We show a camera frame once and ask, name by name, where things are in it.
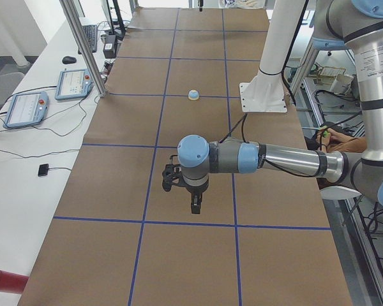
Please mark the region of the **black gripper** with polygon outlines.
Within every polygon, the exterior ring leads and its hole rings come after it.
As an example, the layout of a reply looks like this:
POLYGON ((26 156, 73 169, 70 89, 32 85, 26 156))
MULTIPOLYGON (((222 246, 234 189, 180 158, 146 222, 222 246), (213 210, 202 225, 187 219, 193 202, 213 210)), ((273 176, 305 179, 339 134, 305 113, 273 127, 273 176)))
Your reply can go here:
POLYGON ((184 184, 186 190, 191 194, 191 213, 200 214, 203 193, 207 190, 209 182, 206 181, 199 186, 192 186, 187 183, 184 184))

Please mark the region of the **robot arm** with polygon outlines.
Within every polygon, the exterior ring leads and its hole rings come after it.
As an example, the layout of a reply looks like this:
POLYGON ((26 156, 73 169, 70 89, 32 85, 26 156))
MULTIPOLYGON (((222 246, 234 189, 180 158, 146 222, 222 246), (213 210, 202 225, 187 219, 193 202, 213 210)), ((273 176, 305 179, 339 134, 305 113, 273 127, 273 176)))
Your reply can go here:
POLYGON ((383 1, 318 1, 313 42, 319 50, 349 48, 356 61, 366 150, 327 153, 247 142, 231 136, 207 142, 184 137, 177 164, 166 165, 163 188, 186 188, 191 211, 200 212, 212 173, 253 173, 260 168, 299 177, 325 178, 383 206, 383 1))

